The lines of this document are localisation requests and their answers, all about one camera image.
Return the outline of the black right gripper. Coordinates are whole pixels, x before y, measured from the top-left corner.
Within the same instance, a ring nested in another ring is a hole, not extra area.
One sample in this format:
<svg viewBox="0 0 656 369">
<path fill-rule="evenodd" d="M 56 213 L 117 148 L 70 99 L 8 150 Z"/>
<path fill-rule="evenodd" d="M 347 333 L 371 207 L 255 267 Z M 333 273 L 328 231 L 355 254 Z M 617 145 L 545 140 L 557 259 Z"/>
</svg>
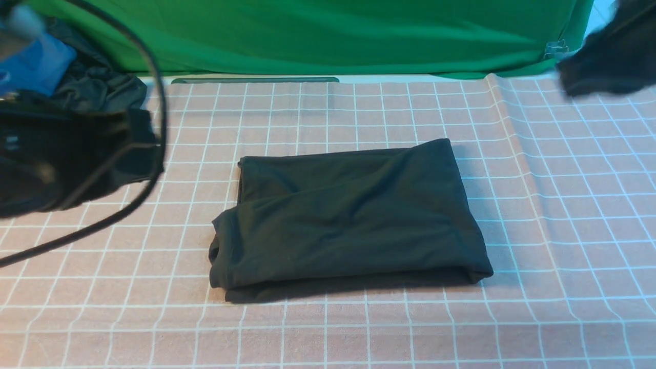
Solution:
<svg viewBox="0 0 656 369">
<path fill-rule="evenodd" d="M 557 63 L 568 98 L 627 96 L 655 84 L 655 2 L 618 1 L 613 19 Z"/>
</svg>

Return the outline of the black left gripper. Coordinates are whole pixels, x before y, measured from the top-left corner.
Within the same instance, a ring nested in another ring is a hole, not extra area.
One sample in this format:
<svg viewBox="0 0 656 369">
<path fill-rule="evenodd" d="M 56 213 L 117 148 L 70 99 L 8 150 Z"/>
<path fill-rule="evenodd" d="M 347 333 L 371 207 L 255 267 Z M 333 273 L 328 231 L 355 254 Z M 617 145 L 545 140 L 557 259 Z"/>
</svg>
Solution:
<svg viewBox="0 0 656 369">
<path fill-rule="evenodd" d="M 2 99 L 1 215 L 58 212 L 162 174 L 160 140 L 141 107 L 63 108 Z"/>
</svg>

